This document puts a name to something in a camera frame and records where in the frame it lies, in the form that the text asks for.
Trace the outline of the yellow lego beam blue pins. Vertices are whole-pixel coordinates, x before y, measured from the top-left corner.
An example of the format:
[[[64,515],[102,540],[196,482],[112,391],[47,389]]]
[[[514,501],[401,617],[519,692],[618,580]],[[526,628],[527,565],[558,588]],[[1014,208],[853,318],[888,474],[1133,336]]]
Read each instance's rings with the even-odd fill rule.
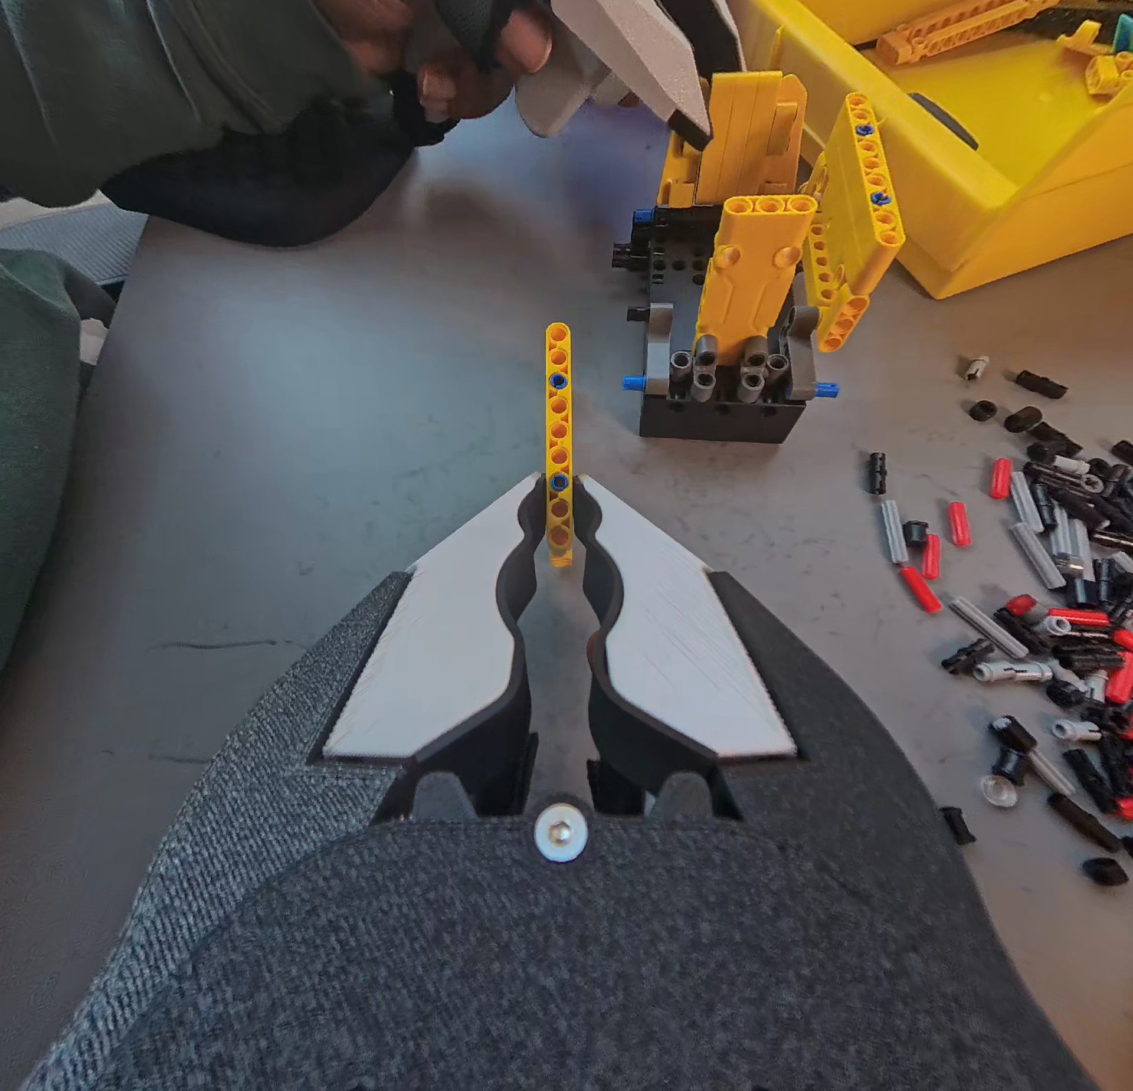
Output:
[[[563,322],[545,328],[545,539],[552,567],[572,564],[572,351]]]

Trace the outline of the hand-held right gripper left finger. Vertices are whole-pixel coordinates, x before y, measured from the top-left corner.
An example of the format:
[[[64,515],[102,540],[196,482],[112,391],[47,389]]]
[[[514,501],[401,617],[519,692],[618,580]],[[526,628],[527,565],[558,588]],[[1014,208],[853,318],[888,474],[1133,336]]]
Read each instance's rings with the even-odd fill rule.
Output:
[[[407,570],[322,745],[323,758],[487,766],[530,725],[518,618],[535,592],[545,479],[505,491]]]

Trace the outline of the yellow plastic storage bin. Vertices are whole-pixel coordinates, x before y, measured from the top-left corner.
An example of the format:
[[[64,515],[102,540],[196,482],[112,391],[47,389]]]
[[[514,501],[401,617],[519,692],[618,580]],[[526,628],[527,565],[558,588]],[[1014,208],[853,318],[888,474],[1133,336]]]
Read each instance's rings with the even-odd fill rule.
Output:
[[[1088,58],[1010,28],[909,65],[862,45],[965,0],[727,0],[746,66],[808,92],[801,154],[865,95],[906,236],[934,297],[1130,234],[1130,88],[1087,92]]]

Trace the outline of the grey mesh chair seat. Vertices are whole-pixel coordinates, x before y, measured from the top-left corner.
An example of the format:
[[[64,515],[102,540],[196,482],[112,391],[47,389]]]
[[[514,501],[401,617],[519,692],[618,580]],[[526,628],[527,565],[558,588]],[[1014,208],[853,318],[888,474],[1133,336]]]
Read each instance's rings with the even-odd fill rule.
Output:
[[[1,204],[1,248],[51,253],[107,287],[128,275],[146,223],[101,195],[71,206],[12,199]]]

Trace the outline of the person's left hand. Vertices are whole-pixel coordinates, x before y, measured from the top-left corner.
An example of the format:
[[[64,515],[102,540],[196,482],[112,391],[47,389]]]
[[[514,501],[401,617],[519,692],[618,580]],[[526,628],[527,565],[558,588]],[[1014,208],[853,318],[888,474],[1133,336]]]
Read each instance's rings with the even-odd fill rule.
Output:
[[[313,0],[358,66],[383,78],[403,66],[416,22],[433,19],[432,0]],[[553,49],[552,31],[536,6],[517,8],[501,28],[496,67],[481,71],[459,48],[414,67],[416,99],[429,122],[478,119],[498,108],[517,79],[540,71]]]

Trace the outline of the person's left forearm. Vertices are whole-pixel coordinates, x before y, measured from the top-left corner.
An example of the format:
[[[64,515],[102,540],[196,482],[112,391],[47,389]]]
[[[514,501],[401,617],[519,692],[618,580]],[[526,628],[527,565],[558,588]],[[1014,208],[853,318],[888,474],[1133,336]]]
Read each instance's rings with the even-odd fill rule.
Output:
[[[85,200],[228,130],[276,132],[361,71],[313,0],[1,0],[2,192]]]

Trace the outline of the pile of small lego pins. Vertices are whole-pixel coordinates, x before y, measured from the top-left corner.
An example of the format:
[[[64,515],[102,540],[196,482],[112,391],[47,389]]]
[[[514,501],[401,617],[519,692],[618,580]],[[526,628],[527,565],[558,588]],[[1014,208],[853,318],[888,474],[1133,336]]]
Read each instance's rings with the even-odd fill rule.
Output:
[[[873,402],[856,387],[882,451],[861,448],[861,487],[905,622],[941,617],[966,641],[939,669],[969,688],[1044,701],[1041,734],[992,708],[996,744],[978,791],[997,812],[1040,787],[1049,812],[1090,848],[1095,886],[1130,884],[1130,443],[1084,445],[1054,409],[1067,389],[1008,371],[1027,404],[952,396],[940,406],[987,426],[969,443],[912,417],[912,395]]]

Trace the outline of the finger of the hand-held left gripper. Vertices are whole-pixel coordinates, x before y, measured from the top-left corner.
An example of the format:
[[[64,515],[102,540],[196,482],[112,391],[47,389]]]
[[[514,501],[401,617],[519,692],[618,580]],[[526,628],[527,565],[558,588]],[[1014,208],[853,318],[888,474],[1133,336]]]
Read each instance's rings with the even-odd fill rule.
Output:
[[[700,76],[741,73],[745,62],[724,0],[657,0],[688,40]]]
[[[558,22],[695,149],[711,139],[692,45],[656,0],[549,0]]]

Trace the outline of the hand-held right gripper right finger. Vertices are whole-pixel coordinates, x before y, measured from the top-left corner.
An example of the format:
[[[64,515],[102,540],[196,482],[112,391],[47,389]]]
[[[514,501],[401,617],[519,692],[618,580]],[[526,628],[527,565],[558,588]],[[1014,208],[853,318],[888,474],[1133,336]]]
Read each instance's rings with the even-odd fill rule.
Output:
[[[575,480],[598,630],[588,727],[606,764],[731,764],[797,748],[713,570],[593,478]]]

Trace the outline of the assorted lego parts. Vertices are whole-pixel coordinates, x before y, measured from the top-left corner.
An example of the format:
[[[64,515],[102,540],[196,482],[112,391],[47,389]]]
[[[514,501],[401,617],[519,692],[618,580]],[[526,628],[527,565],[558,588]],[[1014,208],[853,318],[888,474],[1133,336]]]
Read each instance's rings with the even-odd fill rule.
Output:
[[[1131,0],[961,0],[858,45],[889,66],[912,65],[1019,30],[1086,58],[1083,84],[1112,99],[1131,83]]]

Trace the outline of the partly built yellow lego model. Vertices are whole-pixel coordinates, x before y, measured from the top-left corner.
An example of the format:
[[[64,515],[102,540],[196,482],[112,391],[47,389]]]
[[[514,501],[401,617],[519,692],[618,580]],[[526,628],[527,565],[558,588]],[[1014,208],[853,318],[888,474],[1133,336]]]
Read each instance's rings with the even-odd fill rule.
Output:
[[[779,445],[836,397],[817,354],[841,348],[905,241],[882,125],[847,92],[798,175],[808,92],[796,75],[717,74],[713,138],[672,128],[652,206],[611,266],[637,274],[643,366],[622,387],[644,439]]]

